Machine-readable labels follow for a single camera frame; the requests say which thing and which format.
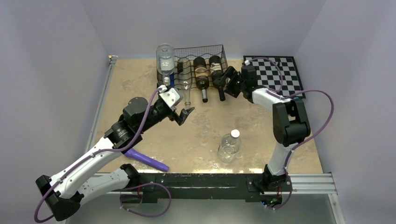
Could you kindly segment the clear bottle white cap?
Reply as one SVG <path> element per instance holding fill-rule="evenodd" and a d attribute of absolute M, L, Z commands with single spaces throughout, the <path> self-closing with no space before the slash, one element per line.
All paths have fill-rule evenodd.
<path fill-rule="evenodd" d="M 233 129 L 230 133 L 221 138 L 218 147 L 218 157 L 224 163 L 231 163 L 236 159 L 240 147 L 240 132 L 237 129 Z"/>
<path fill-rule="evenodd" d="M 169 86 L 171 74 L 175 67 L 174 48 L 169 44 L 161 44 L 156 49 L 157 71 L 162 75 L 163 84 Z"/>

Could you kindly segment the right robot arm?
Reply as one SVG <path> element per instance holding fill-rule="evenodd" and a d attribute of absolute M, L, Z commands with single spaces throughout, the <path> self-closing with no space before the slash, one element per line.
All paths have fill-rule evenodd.
<path fill-rule="evenodd" d="M 257 186 L 275 189 L 287 179 L 287 169 L 295 147 L 311 134 L 303 101 L 283 98 L 273 90 L 259 85 L 256 69 L 251 65 L 242 66 L 240 72 L 230 66 L 224 72 L 217 70 L 212 74 L 213 84 L 220 87 L 222 94 L 237 98 L 242 93 L 250 103 L 272 112 L 276 147 Z"/>

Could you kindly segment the olive green wine bottle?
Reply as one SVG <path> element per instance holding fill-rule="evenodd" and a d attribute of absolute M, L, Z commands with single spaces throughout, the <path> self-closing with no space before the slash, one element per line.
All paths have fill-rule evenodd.
<path fill-rule="evenodd" d="M 196 57 L 193 60 L 193 67 L 195 72 L 196 86 L 201 91 L 203 103 L 208 102 L 207 88 L 209 87 L 209 71 L 206 66 L 206 61 L 202 57 Z"/>

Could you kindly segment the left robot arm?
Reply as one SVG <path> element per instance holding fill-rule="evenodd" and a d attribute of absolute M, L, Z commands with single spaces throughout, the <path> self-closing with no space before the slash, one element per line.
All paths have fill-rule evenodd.
<path fill-rule="evenodd" d="M 167 172 L 167 165 L 137 152 L 134 146 L 142 140 L 146 130 L 165 118 L 182 125 L 193 108 L 177 113 L 175 107 L 178 103 L 179 97 L 168 93 L 159 94 L 157 100 L 143 97 L 131 99 L 119 120 L 88 152 L 59 173 L 38 177 L 35 183 L 42 195 L 40 203 L 47 204 L 51 211 L 50 218 L 64 221 L 83 204 L 107 192 L 141 188 L 141 176 L 131 164 L 123 164 L 107 175 L 94 177 L 106 164 L 122 155 Z"/>

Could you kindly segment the blue square glass bottle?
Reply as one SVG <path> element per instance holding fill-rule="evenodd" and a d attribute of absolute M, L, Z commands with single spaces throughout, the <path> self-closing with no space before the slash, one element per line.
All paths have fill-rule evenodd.
<path fill-rule="evenodd" d="M 170 79 L 169 85 L 168 85 L 168 90 L 175 88 L 175 80 Z"/>

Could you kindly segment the dark green wine bottle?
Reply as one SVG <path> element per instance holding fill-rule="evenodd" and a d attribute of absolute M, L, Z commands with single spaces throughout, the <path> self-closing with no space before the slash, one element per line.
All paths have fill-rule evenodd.
<path fill-rule="evenodd" d="M 221 58 L 219 56 L 211 56 L 209 58 L 210 72 L 213 86 L 218 90 L 220 101 L 225 101 L 224 86 L 226 77 L 221 66 Z"/>

